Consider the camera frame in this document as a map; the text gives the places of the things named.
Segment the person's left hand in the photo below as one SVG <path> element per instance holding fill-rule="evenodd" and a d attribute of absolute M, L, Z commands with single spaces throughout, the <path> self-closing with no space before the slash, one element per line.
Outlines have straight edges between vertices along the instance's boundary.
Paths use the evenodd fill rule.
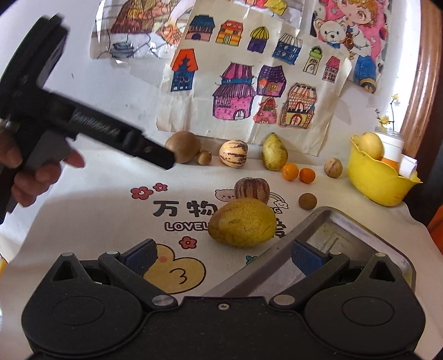
<path fill-rule="evenodd" d="M 16 169 L 22 163 L 22 156 L 17 144 L 6 129 L 1 129 L 1 165 Z M 13 198 L 22 206 L 29 207 L 38 196 L 47 192 L 61 176 L 60 163 L 47 163 L 36 171 L 17 173 L 11 187 Z"/>

